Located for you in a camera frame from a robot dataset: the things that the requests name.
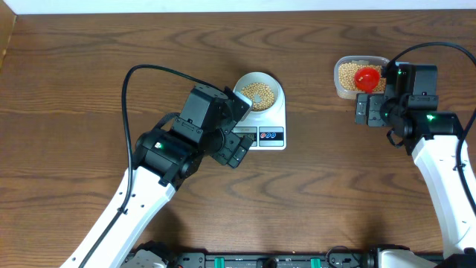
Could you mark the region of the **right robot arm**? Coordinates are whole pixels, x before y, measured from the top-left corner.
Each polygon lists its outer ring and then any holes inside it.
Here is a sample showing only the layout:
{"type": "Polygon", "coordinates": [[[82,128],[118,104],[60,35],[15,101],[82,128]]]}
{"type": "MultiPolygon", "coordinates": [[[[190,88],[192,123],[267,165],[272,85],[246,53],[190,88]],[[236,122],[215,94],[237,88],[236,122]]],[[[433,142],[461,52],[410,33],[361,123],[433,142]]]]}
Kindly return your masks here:
{"type": "Polygon", "coordinates": [[[475,266],[475,175],[466,131],[453,112],[438,110],[437,67],[399,63],[381,94],[356,95],[356,123],[388,127],[422,174],[443,239],[441,267],[475,266]]]}

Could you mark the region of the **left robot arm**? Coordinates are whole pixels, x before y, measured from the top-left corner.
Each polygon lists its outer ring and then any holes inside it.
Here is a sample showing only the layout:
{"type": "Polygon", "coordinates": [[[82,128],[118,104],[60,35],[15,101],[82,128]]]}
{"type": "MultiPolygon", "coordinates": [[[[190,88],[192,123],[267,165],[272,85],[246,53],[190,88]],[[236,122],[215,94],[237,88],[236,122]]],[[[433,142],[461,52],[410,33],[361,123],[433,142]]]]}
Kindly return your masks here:
{"type": "Polygon", "coordinates": [[[170,113],[139,137],[115,195],[64,267],[119,267],[204,157],[237,168],[252,140],[233,128],[251,106],[239,92],[196,84],[180,113],[170,113]]]}

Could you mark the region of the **red measuring scoop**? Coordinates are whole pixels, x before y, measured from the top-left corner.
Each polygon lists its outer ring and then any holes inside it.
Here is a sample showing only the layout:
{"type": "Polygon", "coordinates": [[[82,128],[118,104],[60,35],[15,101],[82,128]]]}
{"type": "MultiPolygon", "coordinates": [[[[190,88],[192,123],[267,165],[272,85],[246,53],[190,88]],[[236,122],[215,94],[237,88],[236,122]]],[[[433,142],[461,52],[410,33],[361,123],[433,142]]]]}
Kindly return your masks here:
{"type": "Polygon", "coordinates": [[[374,68],[360,68],[354,75],[354,84],[357,89],[372,93],[380,81],[380,73],[374,68]]]}

